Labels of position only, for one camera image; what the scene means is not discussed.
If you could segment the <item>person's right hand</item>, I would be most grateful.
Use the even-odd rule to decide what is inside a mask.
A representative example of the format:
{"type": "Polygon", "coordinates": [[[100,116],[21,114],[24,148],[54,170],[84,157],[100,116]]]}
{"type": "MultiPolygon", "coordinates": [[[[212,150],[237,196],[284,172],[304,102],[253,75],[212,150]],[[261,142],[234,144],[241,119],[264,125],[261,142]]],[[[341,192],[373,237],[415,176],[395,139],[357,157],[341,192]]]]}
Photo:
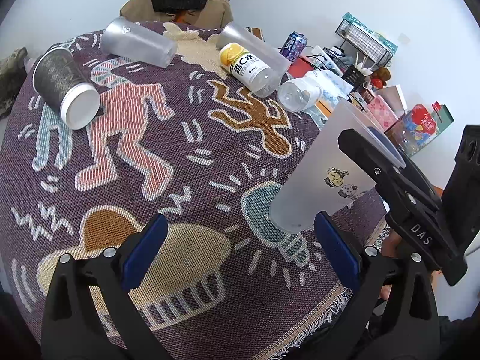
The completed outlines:
{"type": "MultiPolygon", "coordinates": [[[[390,235],[385,238],[382,243],[382,255],[384,257],[389,258],[396,258],[397,248],[399,247],[400,243],[402,242],[402,237],[396,233],[395,231],[391,230],[390,235]]],[[[391,293],[391,286],[390,285],[383,285],[380,291],[380,298],[382,300],[387,301],[391,293]]]]}

